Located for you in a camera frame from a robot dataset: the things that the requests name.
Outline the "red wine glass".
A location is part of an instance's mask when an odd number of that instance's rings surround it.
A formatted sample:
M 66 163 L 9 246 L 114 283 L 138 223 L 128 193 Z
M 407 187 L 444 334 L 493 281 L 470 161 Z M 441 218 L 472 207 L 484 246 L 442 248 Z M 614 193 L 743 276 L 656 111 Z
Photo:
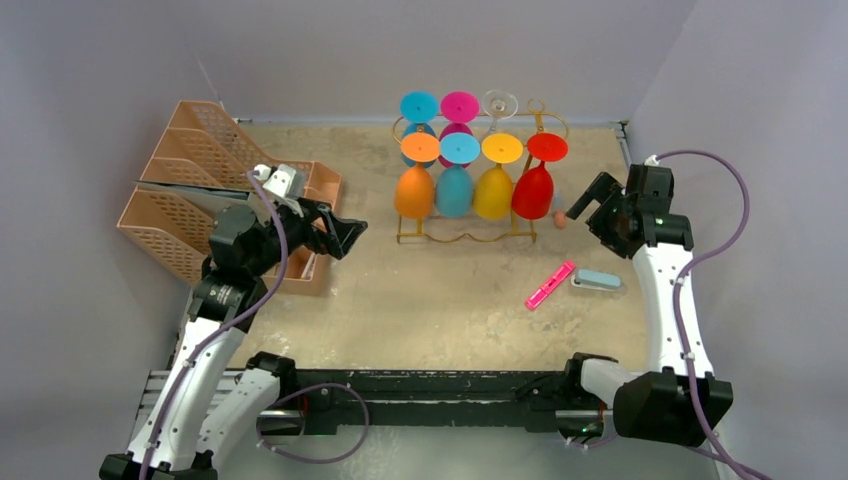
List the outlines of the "red wine glass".
M 567 141 L 554 133 L 539 132 L 527 141 L 527 150 L 538 164 L 529 168 L 515 185 L 511 208 L 526 220 L 539 220 L 548 214 L 553 201 L 555 186 L 549 163 L 563 160 L 569 152 Z

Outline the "yellow wine glass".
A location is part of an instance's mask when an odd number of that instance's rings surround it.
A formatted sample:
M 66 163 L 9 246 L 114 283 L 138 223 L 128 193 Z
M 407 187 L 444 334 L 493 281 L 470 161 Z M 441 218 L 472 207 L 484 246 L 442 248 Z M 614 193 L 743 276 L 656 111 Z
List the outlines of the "yellow wine glass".
M 472 208 L 481 218 L 499 220 L 510 213 L 513 193 L 513 182 L 504 166 L 517 162 L 524 146 L 511 134 L 493 133 L 483 140 L 481 149 L 493 166 L 479 177 Z

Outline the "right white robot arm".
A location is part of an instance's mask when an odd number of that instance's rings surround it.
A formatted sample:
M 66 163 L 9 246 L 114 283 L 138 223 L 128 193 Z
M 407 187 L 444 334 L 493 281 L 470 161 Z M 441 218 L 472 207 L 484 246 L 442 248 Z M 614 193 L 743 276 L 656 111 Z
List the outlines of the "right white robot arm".
M 589 231 L 631 260 L 642 292 L 648 332 L 647 368 L 627 371 L 615 359 L 578 352 L 565 366 L 564 399 L 584 407 L 598 398 L 612 410 L 615 432 L 626 438 L 698 447 L 733 403 L 699 333 L 694 296 L 684 280 L 693 256 L 691 223 L 671 213 L 670 169 L 633 165 L 625 183 L 601 172 L 567 210 L 576 219 L 593 201 Z

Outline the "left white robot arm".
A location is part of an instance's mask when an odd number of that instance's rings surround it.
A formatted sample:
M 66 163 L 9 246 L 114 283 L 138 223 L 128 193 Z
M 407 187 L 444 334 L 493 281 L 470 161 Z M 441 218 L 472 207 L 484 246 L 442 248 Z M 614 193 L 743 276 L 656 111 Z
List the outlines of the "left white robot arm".
M 272 207 L 268 222 L 246 205 L 217 214 L 172 369 L 146 423 L 125 452 L 104 458 L 100 478 L 216 479 L 265 408 L 295 402 L 294 361 L 267 352 L 250 359 L 221 403 L 212 400 L 255 314 L 282 282 L 268 286 L 264 274 L 300 247 L 342 259 L 368 227 L 337 217 L 325 202 L 300 198 L 297 204 L 296 210 Z

